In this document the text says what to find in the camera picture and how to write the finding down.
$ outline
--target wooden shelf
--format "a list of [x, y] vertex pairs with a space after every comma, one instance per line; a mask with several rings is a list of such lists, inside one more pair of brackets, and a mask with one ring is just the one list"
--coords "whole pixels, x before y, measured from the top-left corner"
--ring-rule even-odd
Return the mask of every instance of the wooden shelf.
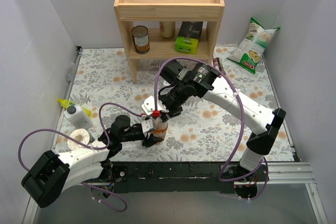
[[[191, 57], [211, 62], [219, 27], [224, 12], [224, 0], [115, 0], [114, 11], [130, 66], [136, 82], [139, 59], [170, 59], [177, 56]], [[150, 50], [137, 54], [131, 36], [134, 21], [207, 21], [206, 29], [197, 47], [197, 54], [182, 54], [174, 50], [175, 37], [163, 38], [160, 30], [149, 29]]]
[[202, 29], [201, 37], [199, 39], [197, 54], [182, 54], [175, 51], [175, 40], [179, 33], [176, 29], [175, 36], [172, 38], [163, 38], [160, 35], [160, 29], [149, 28], [149, 45], [150, 50], [146, 54], [138, 54], [135, 52], [134, 45], [131, 46], [130, 58], [131, 59], [171, 59], [177, 56], [191, 57], [200, 60], [207, 60], [209, 58], [208, 41], [206, 38], [206, 29]]

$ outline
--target green box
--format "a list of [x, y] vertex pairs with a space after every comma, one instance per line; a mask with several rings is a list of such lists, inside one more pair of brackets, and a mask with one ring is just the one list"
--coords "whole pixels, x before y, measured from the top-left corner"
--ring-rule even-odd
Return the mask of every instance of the green box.
[[195, 55], [203, 22], [182, 22], [175, 41], [175, 51]]

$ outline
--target gray floor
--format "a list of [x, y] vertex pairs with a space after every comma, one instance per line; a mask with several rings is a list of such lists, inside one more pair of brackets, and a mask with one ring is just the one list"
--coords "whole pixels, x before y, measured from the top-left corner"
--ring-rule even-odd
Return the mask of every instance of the gray floor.
[[[129, 209], [117, 213], [93, 201], [89, 188], [74, 186], [49, 207], [38, 209], [34, 223], [317, 223], [305, 185], [268, 185], [250, 203], [214, 192], [123, 196]], [[108, 201], [122, 207], [112, 197]]]

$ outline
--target yellow bottle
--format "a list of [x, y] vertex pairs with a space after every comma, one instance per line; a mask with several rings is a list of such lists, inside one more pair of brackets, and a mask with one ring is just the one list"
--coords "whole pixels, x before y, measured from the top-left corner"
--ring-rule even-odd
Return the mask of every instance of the yellow bottle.
[[[75, 105], [74, 102], [71, 102], [66, 99], [60, 99], [58, 98], [57, 101], [61, 104], [61, 106], [65, 109], [67, 109], [69, 106]], [[85, 109], [82, 107], [82, 109], [85, 111], [85, 114], [88, 115], [89, 117], [91, 116], [91, 110]]]

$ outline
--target white bottle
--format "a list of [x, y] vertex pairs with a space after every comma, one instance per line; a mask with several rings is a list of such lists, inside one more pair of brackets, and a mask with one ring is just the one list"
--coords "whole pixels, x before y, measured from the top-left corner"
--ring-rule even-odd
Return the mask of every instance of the white bottle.
[[64, 111], [65, 118], [73, 124], [76, 129], [89, 129], [93, 126], [90, 117], [86, 115], [80, 105], [72, 105]]

